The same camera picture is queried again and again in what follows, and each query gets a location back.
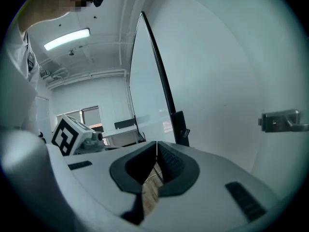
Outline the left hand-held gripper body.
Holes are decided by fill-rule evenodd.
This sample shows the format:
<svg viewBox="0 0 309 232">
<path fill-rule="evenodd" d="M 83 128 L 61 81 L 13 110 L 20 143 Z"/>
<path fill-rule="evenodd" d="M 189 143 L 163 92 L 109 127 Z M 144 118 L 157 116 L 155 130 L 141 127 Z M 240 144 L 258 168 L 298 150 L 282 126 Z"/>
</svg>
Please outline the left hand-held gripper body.
<svg viewBox="0 0 309 232">
<path fill-rule="evenodd" d="M 53 132 L 52 144 L 63 156 L 97 153 L 104 150 L 102 133 L 94 131 L 79 120 L 62 115 Z"/>
</svg>

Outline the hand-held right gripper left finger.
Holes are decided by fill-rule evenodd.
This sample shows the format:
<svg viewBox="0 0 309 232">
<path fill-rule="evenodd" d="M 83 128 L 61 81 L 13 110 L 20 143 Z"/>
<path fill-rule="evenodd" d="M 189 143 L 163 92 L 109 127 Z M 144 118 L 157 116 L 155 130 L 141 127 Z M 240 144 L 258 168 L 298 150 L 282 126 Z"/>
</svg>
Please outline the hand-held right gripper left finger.
<svg viewBox="0 0 309 232">
<path fill-rule="evenodd" d="M 143 221 L 142 186 L 156 163 L 155 141 L 64 160 L 95 201 L 133 224 Z"/>
</svg>

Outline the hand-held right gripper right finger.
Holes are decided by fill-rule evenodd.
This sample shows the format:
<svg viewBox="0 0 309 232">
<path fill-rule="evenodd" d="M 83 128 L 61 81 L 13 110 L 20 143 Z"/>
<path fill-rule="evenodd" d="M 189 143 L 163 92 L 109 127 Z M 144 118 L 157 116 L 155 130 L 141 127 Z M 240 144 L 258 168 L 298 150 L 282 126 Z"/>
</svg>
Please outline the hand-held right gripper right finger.
<svg viewBox="0 0 309 232">
<path fill-rule="evenodd" d="M 230 160 L 159 141 L 164 184 L 144 219 L 152 231 L 259 231 L 278 203 L 271 189 Z"/>
</svg>

